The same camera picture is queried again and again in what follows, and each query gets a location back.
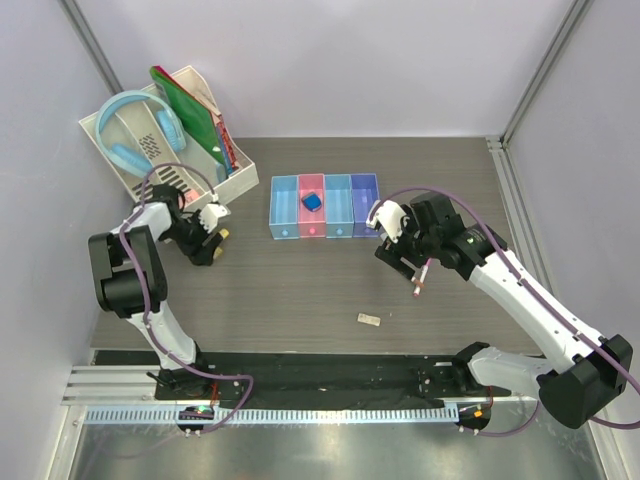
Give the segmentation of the white marker red cap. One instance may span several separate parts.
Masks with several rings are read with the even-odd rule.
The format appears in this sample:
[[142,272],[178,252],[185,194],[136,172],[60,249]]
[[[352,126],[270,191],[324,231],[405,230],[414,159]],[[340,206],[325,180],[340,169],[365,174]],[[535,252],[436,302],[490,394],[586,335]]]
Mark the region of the white marker red cap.
[[413,277],[411,279],[411,282],[415,285],[416,288],[422,289],[424,287],[424,283],[416,277]]

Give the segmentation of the light blue bin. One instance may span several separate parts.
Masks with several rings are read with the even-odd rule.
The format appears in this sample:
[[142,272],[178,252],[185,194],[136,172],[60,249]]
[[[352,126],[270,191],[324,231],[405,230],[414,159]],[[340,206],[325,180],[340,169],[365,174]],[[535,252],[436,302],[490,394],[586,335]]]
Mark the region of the light blue bin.
[[354,212],[349,174],[325,176],[326,237],[345,239],[353,236]]
[[298,176],[274,176],[271,180],[269,228],[275,240],[299,239]]

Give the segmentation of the tan eraser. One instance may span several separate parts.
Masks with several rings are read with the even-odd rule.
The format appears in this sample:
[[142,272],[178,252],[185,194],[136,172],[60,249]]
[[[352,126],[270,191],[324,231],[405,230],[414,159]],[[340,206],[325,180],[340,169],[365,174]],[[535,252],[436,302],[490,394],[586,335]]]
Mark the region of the tan eraser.
[[381,324],[381,319],[376,316],[367,315],[364,313],[359,313],[357,317],[357,321],[362,324],[379,327]]

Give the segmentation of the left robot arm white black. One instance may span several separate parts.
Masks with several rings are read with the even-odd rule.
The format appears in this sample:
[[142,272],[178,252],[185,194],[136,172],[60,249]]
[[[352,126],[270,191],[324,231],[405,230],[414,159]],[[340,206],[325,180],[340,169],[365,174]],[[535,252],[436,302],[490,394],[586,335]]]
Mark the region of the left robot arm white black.
[[187,211],[186,195],[168,184],[152,187],[120,226],[92,235],[88,251],[100,308],[133,325],[159,359],[151,378],[160,391],[200,399],[214,386],[197,342],[168,306],[168,281],[159,242],[170,240],[195,266],[210,266],[229,231],[221,222],[230,209],[217,198]]

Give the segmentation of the blue pencil sharpener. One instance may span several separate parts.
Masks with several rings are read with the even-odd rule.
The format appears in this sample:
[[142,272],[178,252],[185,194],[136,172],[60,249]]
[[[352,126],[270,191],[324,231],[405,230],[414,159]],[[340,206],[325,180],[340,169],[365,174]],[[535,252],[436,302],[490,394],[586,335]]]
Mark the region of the blue pencil sharpener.
[[319,211],[323,204],[321,197],[316,192],[309,192],[301,197],[303,207],[309,212]]

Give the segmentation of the white marker pink cap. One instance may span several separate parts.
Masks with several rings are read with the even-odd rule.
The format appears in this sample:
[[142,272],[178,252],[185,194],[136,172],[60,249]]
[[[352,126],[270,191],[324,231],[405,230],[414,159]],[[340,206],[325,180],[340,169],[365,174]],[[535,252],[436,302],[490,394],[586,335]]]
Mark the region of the white marker pink cap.
[[420,271],[414,275],[414,277],[418,278],[420,281],[424,283],[424,287],[422,289],[416,288],[414,285],[414,289],[413,289],[414,297],[418,297],[425,288],[425,280],[426,280],[431,262],[432,262],[432,259],[428,258],[425,264],[421,267]]

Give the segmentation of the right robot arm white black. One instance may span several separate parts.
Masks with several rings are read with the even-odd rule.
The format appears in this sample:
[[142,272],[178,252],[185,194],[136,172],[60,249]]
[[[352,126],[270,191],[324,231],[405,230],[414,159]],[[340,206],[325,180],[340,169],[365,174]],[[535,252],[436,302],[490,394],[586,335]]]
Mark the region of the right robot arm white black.
[[[428,261],[439,261],[494,300],[542,353],[538,358],[509,354],[477,342],[458,355],[461,364],[451,371],[455,389],[472,395],[484,386],[500,387],[534,398],[572,429],[588,421],[638,428],[638,422],[597,416],[627,387],[639,387],[630,372],[631,344],[620,335],[603,336],[574,315],[464,201],[436,188],[413,191],[407,204],[388,197],[371,207],[367,225],[382,238],[376,257],[409,280]],[[458,207],[465,207],[473,225],[465,225]]]

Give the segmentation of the yellow highlighter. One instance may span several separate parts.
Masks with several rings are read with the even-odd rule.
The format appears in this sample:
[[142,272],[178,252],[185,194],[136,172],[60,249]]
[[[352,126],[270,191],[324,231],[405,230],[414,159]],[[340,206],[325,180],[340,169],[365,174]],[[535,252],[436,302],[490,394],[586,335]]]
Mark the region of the yellow highlighter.
[[223,245],[224,241],[216,241],[216,240],[214,239],[214,237],[213,237],[213,240],[212,240],[212,242],[213,242],[213,244],[214,244],[214,248],[213,248],[213,250],[214,250],[216,247],[221,247],[221,248],[222,248],[222,245]]

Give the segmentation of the purple bin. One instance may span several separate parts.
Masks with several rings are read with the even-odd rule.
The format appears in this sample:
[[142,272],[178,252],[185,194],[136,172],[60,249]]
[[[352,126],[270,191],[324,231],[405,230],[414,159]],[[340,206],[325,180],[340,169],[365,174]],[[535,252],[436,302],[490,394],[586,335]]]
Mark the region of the purple bin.
[[369,212],[379,199],[377,176],[374,173],[351,175],[351,191],[354,215],[353,236],[375,238],[377,232],[367,226]]

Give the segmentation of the pink bin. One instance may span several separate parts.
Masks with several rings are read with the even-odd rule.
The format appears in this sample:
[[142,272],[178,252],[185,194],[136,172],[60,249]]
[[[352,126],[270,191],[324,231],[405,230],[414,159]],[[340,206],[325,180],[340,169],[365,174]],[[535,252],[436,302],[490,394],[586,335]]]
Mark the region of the pink bin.
[[[322,238],[326,235],[325,217],[325,177],[323,174],[302,174],[298,177],[298,226],[301,238]],[[307,211],[301,197],[309,192],[316,192],[322,199],[322,208],[316,212]]]

